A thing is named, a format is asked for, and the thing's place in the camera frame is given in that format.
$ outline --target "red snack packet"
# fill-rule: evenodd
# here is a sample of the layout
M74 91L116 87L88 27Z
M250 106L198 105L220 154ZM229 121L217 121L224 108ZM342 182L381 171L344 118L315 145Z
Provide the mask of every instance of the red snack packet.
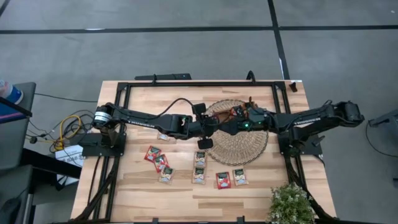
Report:
M220 172L216 174L217 187L219 189L231 188L231 180L229 179L229 172Z
M162 169L165 167L170 167L165 154L156 157L154 160L154 164L157 172L162 171Z
M154 146L149 146L147 154L145 155L144 159L148 160L149 162L154 162L155 158L160 156L162 151Z

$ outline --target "black desk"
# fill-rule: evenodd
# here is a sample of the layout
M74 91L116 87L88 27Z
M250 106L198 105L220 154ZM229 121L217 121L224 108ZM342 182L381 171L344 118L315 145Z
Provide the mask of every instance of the black desk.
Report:
M24 221L32 170L32 166L26 165L9 170L0 175L0 206L2 206L6 200L18 196L26 189L19 197L21 200L21 207L15 223L22 223Z
M15 87L24 92L24 98L19 106L32 110L36 83L21 83ZM29 119L22 119L0 124L0 170L30 164L34 167L34 174L38 173L35 176L42 180L52 180L55 174L78 179L80 167L24 148L28 123Z

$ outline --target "white label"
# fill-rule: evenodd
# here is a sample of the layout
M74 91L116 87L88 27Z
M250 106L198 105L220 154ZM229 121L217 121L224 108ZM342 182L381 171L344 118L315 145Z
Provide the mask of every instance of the white label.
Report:
M306 120L306 121L297 121L294 124L307 124L307 123L311 123L311 122L314 122L314 121L320 121L320 120L321 120L320 118L314 118L314 119L309 119L309 120Z
M136 121L129 121L130 124L135 124L135 125L139 125L139 126L144 126L144 127L148 127L148 128L154 128L154 125L151 124L144 124L144 123L140 123L140 122L136 122Z
M112 118L111 115L109 115L107 113L104 113L104 112L100 112L100 111L95 112L95 116L103 116L103 117L108 118L108 119Z
M66 147L64 150L55 152L55 158L59 161L67 162L74 166L83 167L84 160L81 156L81 152L83 152L83 147L79 145L69 146ZM65 183L65 185L69 185L78 181L78 179L64 177L59 174L57 174L57 180L60 182L60 184Z
M104 118L104 117L102 117L102 116L95 116L94 120L100 120L100 121L105 121L105 122L108 122L108 121L109 121L108 118Z

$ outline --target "white paper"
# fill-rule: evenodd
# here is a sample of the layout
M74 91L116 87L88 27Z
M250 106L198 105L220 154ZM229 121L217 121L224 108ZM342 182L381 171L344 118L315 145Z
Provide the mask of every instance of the white paper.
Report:
M69 146L62 151L55 152L55 158L58 159L59 161L67 162L74 166L79 165L80 167L82 167L84 161L83 157L81 156L82 151L83 147L79 145ZM60 179L62 179L60 181L60 184L63 184L65 182L65 179L67 180L65 185L69 185L78 181L78 179L72 177L63 177L63 175L57 174L57 180L59 181Z

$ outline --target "snack packet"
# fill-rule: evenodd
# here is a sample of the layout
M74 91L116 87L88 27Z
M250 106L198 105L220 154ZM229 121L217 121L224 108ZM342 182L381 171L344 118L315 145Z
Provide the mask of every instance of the snack packet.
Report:
M219 189L231 188L231 180L229 179L229 172L220 172L216 174L217 187Z
M206 184L206 170L202 167L194 167L192 175L193 184Z
M165 134L157 133L157 139L161 139L161 140L164 140L164 141L168 141L168 140L169 140L169 137L168 137L167 135L165 135Z
M235 186L249 184L244 169L236 169L233 170L232 173L234 175Z
M160 172L159 182L164 184L172 184L175 170L169 167L164 167Z
M165 154L156 157L154 160L154 164L157 172L162 171L162 169L164 169L165 167L169 167L169 163L167 162Z
M203 151L195 152L195 155L193 157L193 166L206 167L206 152Z
M154 146L149 146L147 154L145 155L144 159L148 160L149 162L154 162L154 159L160 156L162 151Z

